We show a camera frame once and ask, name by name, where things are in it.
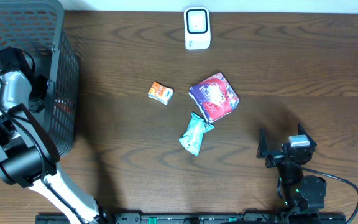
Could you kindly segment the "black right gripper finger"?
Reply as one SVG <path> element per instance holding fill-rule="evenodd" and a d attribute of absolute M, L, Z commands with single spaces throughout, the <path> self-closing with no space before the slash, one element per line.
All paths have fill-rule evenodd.
<path fill-rule="evenodd" d="M 258 159 L 262 159 L 262 158 L 266 158 L 269 154 L 269 147 L 268 147 L 268 142 L 266 139 L 266 135 L 263 129 L 259 130 L 259 145 L 257 148 L 257 154 L 256 154 L 256 158 Z"/>
<path fill-rule="evenodd" d="M 305 135 L 307 139 L 309 140 L 311 147 L 316 147 L 317 143 L 313 140 L 313 138 L 305 131 L 304 127 L 301 123 L 298 124 L 298 134 L 299 135 Z"/>

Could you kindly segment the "mint green snack packet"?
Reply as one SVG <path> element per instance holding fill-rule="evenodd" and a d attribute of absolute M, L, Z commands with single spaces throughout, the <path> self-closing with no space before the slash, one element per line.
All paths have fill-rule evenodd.
<path fill-rule="evenodd" d="M 196 113 L 192 113 L 187 130 L 179 139 L 179 142 L 188 152 L 194 156 L 199 156 L 204 133 L 213 129 L 214 125 L 207 123 Z"/>

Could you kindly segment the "purple red snack packet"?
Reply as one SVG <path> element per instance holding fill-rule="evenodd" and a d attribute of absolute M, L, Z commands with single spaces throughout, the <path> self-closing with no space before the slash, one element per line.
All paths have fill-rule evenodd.
<path fill-rule="evenodd" d="M 222 73 L 216 73 L 190 88 L 188 93 L 205 120 L 213 123 L 237 108 L 240 99 Z"/>

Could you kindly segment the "small orange snack packet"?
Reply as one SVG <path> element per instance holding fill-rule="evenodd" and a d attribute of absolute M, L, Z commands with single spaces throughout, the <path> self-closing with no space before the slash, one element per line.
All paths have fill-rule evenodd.
<path fill-rule="evenodd" d="M 174 91 L 172 88 L 166 87 L 158 82 L 154 82 L 148 92 L 148 97 L 158 100 L 164 105 L 168 105 Z"/>

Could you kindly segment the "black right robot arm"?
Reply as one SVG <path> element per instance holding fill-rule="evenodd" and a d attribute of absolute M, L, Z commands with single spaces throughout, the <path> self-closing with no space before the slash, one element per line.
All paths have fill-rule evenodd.
<path fill-rule="evenodd" d="M 312 159 L 316 142 L 298 125 L 298 134 L 288 137 L 280 150 L 270 150 L 263 130 L 260 130 L 257 158 L 265 159 L 267 168 L 277 168 L 282 196 L 296 213 L 317 212 L 324 208 L 326 181 L 315 175 L 303 174 L 303 166 Z"/>

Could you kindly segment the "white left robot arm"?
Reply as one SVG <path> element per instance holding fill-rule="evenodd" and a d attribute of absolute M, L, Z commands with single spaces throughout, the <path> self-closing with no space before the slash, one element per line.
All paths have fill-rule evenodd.
<path fill-rule="evenodd" d="M 0 71 L 0 178 L 43 195 L 70 223 L 112 223 L 63 171 L 55 143 L 28 109 L 31 91 L 20 70 Z"/>

